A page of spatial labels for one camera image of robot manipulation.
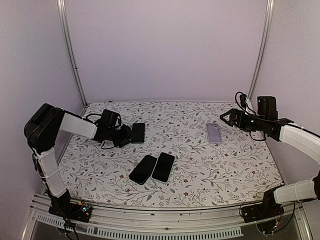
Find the lilac silicone phone case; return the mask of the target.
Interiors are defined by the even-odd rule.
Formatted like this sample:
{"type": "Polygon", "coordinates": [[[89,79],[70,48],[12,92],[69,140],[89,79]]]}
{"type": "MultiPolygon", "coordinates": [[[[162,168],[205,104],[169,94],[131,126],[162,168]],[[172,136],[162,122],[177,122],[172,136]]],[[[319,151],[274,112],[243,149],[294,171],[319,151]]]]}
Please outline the lilac silicone phone case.
{"type": "Polygon", "coordinates": [[[207,140],[210,144],[222,143],[221,131],[217,123],[207,123],[206,134],[207,134],[207,140]]]}

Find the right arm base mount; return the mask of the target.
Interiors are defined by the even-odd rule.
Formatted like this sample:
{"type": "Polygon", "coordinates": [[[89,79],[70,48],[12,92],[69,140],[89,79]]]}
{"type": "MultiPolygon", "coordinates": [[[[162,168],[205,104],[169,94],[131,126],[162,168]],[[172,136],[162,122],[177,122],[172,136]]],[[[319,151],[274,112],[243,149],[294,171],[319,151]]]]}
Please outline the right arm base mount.
{"type": "Polygon", "coordinates": [[[239,209],[239,215],[245,223],[260,221],[282,215],[285,211],[281,204],[276,203],[274,192],[278,187],[271,188],[263,194],[259,204],[243,206],[239,209]]]}

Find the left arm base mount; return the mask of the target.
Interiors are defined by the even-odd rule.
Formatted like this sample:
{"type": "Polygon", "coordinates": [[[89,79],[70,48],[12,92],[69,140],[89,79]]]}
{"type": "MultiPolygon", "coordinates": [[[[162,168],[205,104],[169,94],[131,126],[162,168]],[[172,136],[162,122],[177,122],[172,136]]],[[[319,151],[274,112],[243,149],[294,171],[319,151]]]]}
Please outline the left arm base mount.
{"type": "Polygon", "coordinates": [[[92,215],[92,205],[84,203],[83,200],[76,203],[71,202],[68,192],[61,197],[50,197],[51,204],[48,212],[68,220],[88,223],[92,215]]]}

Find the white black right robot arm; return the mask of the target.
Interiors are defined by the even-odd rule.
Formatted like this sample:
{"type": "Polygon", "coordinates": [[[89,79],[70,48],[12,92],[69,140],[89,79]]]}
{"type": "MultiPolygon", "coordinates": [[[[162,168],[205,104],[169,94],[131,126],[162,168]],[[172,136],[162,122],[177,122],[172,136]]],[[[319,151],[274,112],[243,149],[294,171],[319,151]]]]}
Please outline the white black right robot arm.
{"type": "Polygon", "coordinates": [[[258,208],[260,216],[269,218],[284,203],[319,200],[320,136],[293,120],[279,118],[274,96],[259,96],[257,111],[245,93],[238,91],[234,98],[238,107],[223,113],[220,119],[248,134],[262,133],[261,141],[270,138],[280,144],[269,146],[285,185],[264,193],[258,208]]]}

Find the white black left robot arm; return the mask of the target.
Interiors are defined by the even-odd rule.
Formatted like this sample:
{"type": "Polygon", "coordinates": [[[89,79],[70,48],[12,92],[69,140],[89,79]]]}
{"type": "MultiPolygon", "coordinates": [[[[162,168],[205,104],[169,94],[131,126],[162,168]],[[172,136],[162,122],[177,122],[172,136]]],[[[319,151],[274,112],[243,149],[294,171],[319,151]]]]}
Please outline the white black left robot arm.
{"type": "Polygon", "coordinates": [[[92,114],[81,117],[44,103],[24,127],[27,144],[33,152],[35,169],[45,183],[51,204],[63,217],[70,217],[75,210],[58,169],[55,154],[58,133],[78,135],[101,144],[112,142],[115,148],[124,147],[135,136],[114,111],[103,110],[95,121],[90,120],[90,117],[92,114]]]}

